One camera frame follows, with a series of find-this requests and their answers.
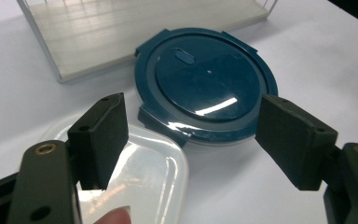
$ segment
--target plastic lid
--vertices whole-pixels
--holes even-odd
[[[56,124],[42,140],[65,141],[66,132],[78,118]],[[187,180],[187,160],[179,146],[165,136],[129,125],[129,142],[108,188],[78,191],[83,223],[94,223],[123,206],[130,208],[132,223],[177,223]]]
[[[144,102],[138,119],[183,145],[238,141],[255,134],[261,96],[278,94],[256,50],[227,33],[164,30],[136,51]]]

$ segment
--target white surface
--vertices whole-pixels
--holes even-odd
[[[42,140],[66,141],[66,132],[80,116],[53,125]],[[130,208],[132,224],[177,223],[187,179],[187,160],[179,146],[165,136],[130,125],[129,142],[107,189],[78,192],[83,223],[94,223],[113,208],[124,206]]]
[[[0,1],[9,7],[0,11],[0,178],[48,127],[105,95],[124,91],[129,121],[140,125],[132,64],[60,84],[17,3]],[[358,142],[358,20],[326,0],[286,0],[267,21],[230,33],[259,50],[282,97],[339,132],[339,147]],[[297,191],[255,140],[186,155],[181,223],[326,223],[324,186]]]
[[[29,9],[60,80],[127,61],[134,49],[163,29],[227,29],[265,19],[255,0],[59,0]]]

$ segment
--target dish rack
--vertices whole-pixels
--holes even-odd
[[[60,82],[134,59],[163,29],[231,30],[265,20],[278,0],[18,0]]]

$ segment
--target tabletop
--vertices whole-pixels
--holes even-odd
[[[266,21],[229,31],[255,49],[279,94],[358,143],[358,20],[326,0],[279,1]],[[124,92],[129,123],[141,104],[133,62],[59,83],[15,1],[0,0],[0,178],[52,125]],[[298,191],[254,139],[184,148],[189,181],[180,223],[326,223],[323,194]]]

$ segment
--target blue lid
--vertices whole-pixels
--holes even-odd
[[[256,50],[227,33],[164,30],[136,50],[138,119],[179,145],[255,134],[263,94],[278,94]]]

